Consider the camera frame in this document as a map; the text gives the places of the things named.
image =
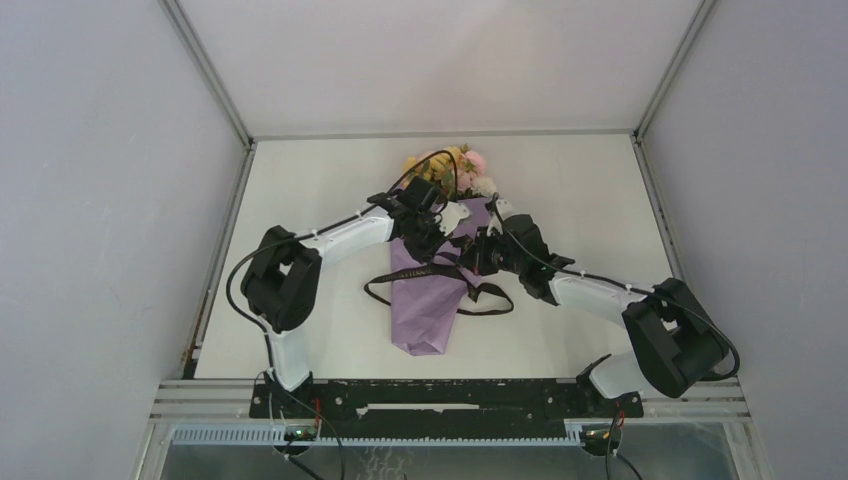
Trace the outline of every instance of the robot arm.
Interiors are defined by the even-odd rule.
[[[581,374],[605,398],[650,386],[679,397],[726,356],[727,343],[707,323],[709,317],[683,282],[672,278],[653,288],[635,288],[565,270],[574,261],[551,254],[532,218],[514,214],[502,199],[489,204],[492,222],[479,229],[475,238],[451,239],[470,213],[453,202],[434,213],[431,207],[437,197],[432,184],[416,177],[401,193],[369,198],[374,206],[333,227],[306,236],[295,236],[282,227],[266,233],[261,253],[245,273],[241,292],[251,311],[262,317],[271,367],[283,388],[291,391],[310,375],[303,329],[298,327],[314,306],[320,271],[366,246],[395,238],[402,239],[411,256],[422,263],[430,262],[450,239],[462,249],[457,259],[460,266],[479,275],[512,272],[534,298],[590,311],[623,325],[633,351],[607,355]],[[667,330],[664,323],[674,321],[677,327]]]
[[[551,254],[529,215],[514,214],[498,198],[487,207],[493,214],[487,228],[473,240],[453,240],[463,248],[461,266],[481,275],[515,273],[530,296],[592,312],[627,330],[632,351],[601,358],[584,372],[603,397],[648,387],[680,397],[727,355],[726,337],[682,281],[649,287],[566,269],[574,260]],[[676,327],[667,329],[672,322]]]

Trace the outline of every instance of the gray wall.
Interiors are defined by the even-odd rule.
[[[241,147],[155,0],[0,2],[0,478],[127,478]]]
[[[649,131],[778,479],[848,475],[848,2],[720,2]]]

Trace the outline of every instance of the red wire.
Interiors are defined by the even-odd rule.
[[[615,402],[615,406],[618,408],[618,424],[616,428],[621,429],[624,426],[624,419],[627,418],[627,414],[624,413],[624,409],[621,408],[621,404]]]
[[[321,413],[321,399],[316,398],[314,400],[314,402],[315,402],[315,411],[317,413]],[[321,417],[319,417],[318,415],[315,415],[315,423],[312,424],[312,428],[314,428],[315,430],[318,430],[318,427],[320,425],[321,425]]]

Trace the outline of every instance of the metal frame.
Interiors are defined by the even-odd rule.
[[[203,82],[209,87],[209,91],[215,98],[215,102],[221,107],[224,115],[230,121],[233,131],[235,131],[245,149],[249,148],[252,141],[247,127],[245,127],[233,103],[233,99],[227,93],[224,82],[221,80],[220,75],[218,75],[218,71],[215,70],[215,66],[209,59],[206,49],[203,48],[203,44],[200,42],[200,38],[197,36],[197,32],[191,25],[179,0],[159,0],[159,4],[174,26],[174,30],[179,35],[183,45],[185,45],[192,62],[194,62],[198,72],[200,72],[200,76],[203,78]]]
[[[686,33],[683,34],[683,38],[677,45],[677,49],[674,51],[674,54],[671,56],[671,61],[660,79],[660,84],[657,85],[657,89],[654,91],[651,101],[648,102],[648,107],[645,109],[645,113],[642,114],[639,124],[633,131],[633,135],[636,137],[638,142],[641,143],[642,139],[645,138],[645,133],[654,121],[654,117],[656,117],[660,105],[662,105],[663,100],[665,100],[665,96],[668,94],[669,88],[680,73],[681,67],[683,67],[686,59],[689,58],[689,54],[692,51],[692,46],[695,44],[695,40],[698,39],[701,31],[703,31],[704,25],[710,18],[710,14],[713,12],[717,3],[718,0],[701,0],[701,3],[695,10],[695,15],[689,22],[689,26],[686,27]]]
[[[634,153],[639,163],[652,210],[657,221],[663,246],[665,248],[672,273],[678,278],[684,277],[683,266],[676,250],[674,234],[665,213],[665,204],[651,169],[644,148],[644,136],[650,127],[670,87],[689,53],[695,40],[704,28],[718,0],[702,0],[673,58],[663,73],[638,126],[633,131],[625,130],[585,130],[585,131],[515,131],[515,132],[411,132],[392,134],[364,135],[310,135],[310,136],[273,136],[258,140],[301,140],[335,138],[397,138],[397,137],[451,137],[451,136],[492,136],[492,135],[562,135],[562,134],[621,134],[631,135]],[[256,151],[256,142],[250,137],[240,118],[220,76],[212,65],[197,33],[188,20],[179,0],[160,0],[163,10],[171,20],[175,30],[185,44],[192,61],[198,68],[204,82],[223,109],[233,130],[246,148],[249,148],[238,175],[225,218],[225,226],[218,239],[212,264],[206,278],[206,289],[198,311],[198,324],[190,351],[199,348],[209,319],[212,298],[218,287],[223,270],[226,252],[232,238],[236,217]],[[165,465],[171,444],[192,445],[267,445],[282,443],[285,428],[305,427],[312,419],[287,419],[285,428],[274,425],[269,420],[256,420],[248,417],[252,401],[253,381],[251,380],[167,380],[163,381],[156,401],[151,410],[148,425],[144,433],[141,448],[133,470],[137,479],[159,479]],[[740,480],[771,480],[772,476],[765,460],[762,445],[753,426],[743,392],[738,381],[730,379],[717,383],[697,384],[686,392],[681,399],[668,399],[656,392],[643,394],[643,418],[630,418],[629,423],[646,425],[720,423],[730,446],[733,464]],[[391,440],[391,439],[343,439],[351,446],[537,446],[580,444],[579,433],[584,426],[607,424],[609,419],[579,419],[563,422],[563,436],[558,438],[530,439],[491,439],[491,440]],[[332,439],[318,438],[317,445],[335,445]]]
[[[160,478],[167,452],[173,445],[281,445],[286,429],[311,426],[313,419],[286,419],[285,425],[268,419],[248,417],[253,401],[252,380],[168,380],[162,382],[148,420],[139,452],[135,477]],[[628,418],[630,424],[700,424],[724,426],[734,466],[740,480],[771,480],[760,467],[762,448],[753,430],[742,389],[733,378],[715,383],[699,383],[680,399],[669,399],[655,391],[642,395],[643,418]],[[579,446],[580,433],[587,426],[606,425],[608,418],[566,420],[563,434],[554,438],[511,439],[363,439],[342,438],[349,446]],[[298,445],[333,446],[332,438],[319,438]]]

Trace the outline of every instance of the black metal plate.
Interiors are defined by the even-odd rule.
[[[617,400],[592,398],[575,383],[555,379],[521,380],[330,380],[299,392],[318,399],[321,413],[340,436],[356,438],[518,438],[561,437],[563,419],[612,418],[622,408],[630,418],[644,415],[638,395]],[[314,414],[291,402],[278,402],[286,418]],[[268,418],[268,388],[254,390],[251,418]],[[478,409],[375,410],[369,404],[471,404]],[[323,435],[329,436],[329,430]]]

